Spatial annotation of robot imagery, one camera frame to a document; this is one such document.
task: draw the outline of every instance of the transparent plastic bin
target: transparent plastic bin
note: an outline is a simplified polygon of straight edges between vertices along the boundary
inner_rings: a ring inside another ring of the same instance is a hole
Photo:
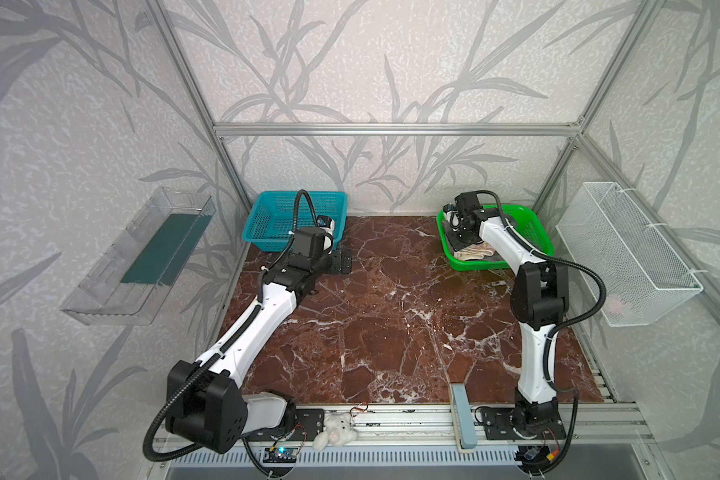
[[[208,194],[159,187],[61,310],[87,325],[149,325],[216,213]]]
[[[630,196],[614,182],[587,182],[557,225],[574,260],[605,282],[611,326],[648,325],[703,288]],[[594,296],[597,284],[585,274]]]

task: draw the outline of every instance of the white stuffed animal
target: white stuffed animal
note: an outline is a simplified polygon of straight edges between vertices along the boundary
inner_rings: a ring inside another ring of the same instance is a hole
[[[358,433],[352,428],[352,416],[348,413],[330,413],[326,415],[323,424],[325,430],[312,441],[312,447],[318,452],[328,444],[340,447],[355,441],[358,437]]]

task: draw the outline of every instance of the white wire mesh basket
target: white wire mesh basket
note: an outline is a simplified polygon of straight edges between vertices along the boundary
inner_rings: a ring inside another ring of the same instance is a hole
[[[696,275],[614,182],[586,182],[557,231],[574,260],[605,282],[611,326],[648,325],[702,291]],[[584,275],[597,296],[597,284]]]

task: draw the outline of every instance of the blue plastic basket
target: blue plastic basket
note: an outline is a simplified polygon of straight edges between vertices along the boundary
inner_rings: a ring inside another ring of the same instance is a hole
[[[336,248],[344,234],[347,219],[347,195],[344,192],[309,192],[317,215],[334,219],[333,246]],[[293,201],[296,192],[262,192],[251,209],[242,232],[242,239],[264,252],[279,252],[288,243],[288,232],[293,226]],[[312,225],[307,200],[298,202],[298,227]]]

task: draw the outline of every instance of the folded cloth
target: folded cloth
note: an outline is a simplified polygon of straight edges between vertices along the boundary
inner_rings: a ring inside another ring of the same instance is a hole
[[[492,256],[496,253],[496,249],[490,244],[483,242],[482,244],[474,244],[462,248],[456,252],[454,256],[456,260],[482,260],[484,256]]]

